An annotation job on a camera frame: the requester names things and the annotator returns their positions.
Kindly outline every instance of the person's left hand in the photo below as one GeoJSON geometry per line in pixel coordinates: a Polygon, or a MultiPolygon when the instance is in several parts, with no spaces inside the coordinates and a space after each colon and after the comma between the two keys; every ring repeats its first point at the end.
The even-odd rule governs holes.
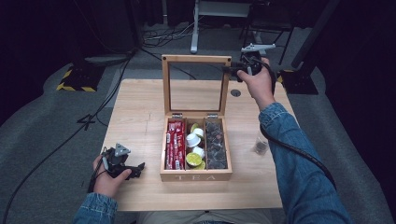
{"type": "MultiPolygon", "coordinates": [[[[93,162],[93,170],[96,169],[98,162],[102,159],[102,156],[99,155],[96,157],[93,162]]],[[[93,192],[98,194],[106,195],[107,197],[114,198],[117,191],[119,190],[120,184],[132,171],[130,169],[124,170],[119,176],[116,178],[111,177],[105,170],[105,166],[101,164],[99,171],[97,174],[100,174],[96,178],[95,186],[93,188],[93,192]]]]}

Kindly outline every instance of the chair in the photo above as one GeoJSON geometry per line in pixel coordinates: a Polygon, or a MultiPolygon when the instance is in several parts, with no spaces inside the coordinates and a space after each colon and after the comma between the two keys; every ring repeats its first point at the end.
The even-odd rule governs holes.
{"type": "Polygon", "coordinates": [[[289,32],[286,44],[284,46],[276,45],[277,47],[284,48],[279,61],[279,64],[282,64],[293,30],[294,25],[291,22],[290,12],[279,0],[254,1],[249,7],[247,23],[243,27],[239,39],[242,35],[245,35],[244,48],[247,43],[249,31],[277,33],[279,35],[273,42],[275,44],[284,32],[289,32]]]}

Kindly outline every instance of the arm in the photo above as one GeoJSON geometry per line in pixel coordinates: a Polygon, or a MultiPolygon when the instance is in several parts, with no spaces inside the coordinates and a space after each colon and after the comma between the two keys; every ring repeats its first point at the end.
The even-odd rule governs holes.
{"type": "MultiPolygon", "coordinates": [[[[302,149],[319,160],[318,153],[294,117],[271,91],[271,78],[263,68],[256,76],[238,71],[261,111],[261,126],[281,142],[302,149]]],[[[351,223],[349,214],[324,173],[311,161],[270,142],[276,165],[276,178],[289,223],[351,223]]]]}
{"type": "MultiPolygon", "coordinates": [[[[98,156],[93,162],[93,170],[96,169],[102,156],[98,156]]],[[[127,169],[116,178],[112,178],[105,170],[103,164],[97,172],[93,193],[89,193],[85,201],[78,209],[73,223],[114,223],[117,212],[117,202],[113,199],[124,179],[131,170],[127,169]]]]}

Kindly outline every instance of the wooden tea box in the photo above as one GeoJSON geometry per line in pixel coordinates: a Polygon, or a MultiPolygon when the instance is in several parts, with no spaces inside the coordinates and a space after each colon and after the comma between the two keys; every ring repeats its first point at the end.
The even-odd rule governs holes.
{"type": "Polygon", "coordinates": [[[171,78],[171,72],[186,64],[230,66],[231,57],[163,55],[162,59],[165,112],[162,182],[229,180],[233,169],[224,112],[230,74],[218,69],[218,80],[180,80],[171,78]],[[202,152],[199,165],[192,159],[196,147],[190,147],[194,146],[193,141],[187,139],[194,135],[191,134],[192,126],[203,131],[203,136],[197,135],[201,139],[198,149],[202,152]]]}

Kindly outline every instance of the blue sleeve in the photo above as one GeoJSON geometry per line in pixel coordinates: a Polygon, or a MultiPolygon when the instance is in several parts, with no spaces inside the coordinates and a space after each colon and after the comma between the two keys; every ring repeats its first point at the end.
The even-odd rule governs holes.
{"type": "Polygon", "coordinates": [[[89,193],[78,209],[73,223],[114,223],[117,202],[105,195],[89,193]]]}
{"type": "MultiPolygon", "coordinates": [[[[295,118],[280,103],[264,108],[259,120],[270,136],[320,160],[295,118]]],[[[332,183],[314,163],[275,143],[269,144],[288,223],[352,223],[332,183]]]]}

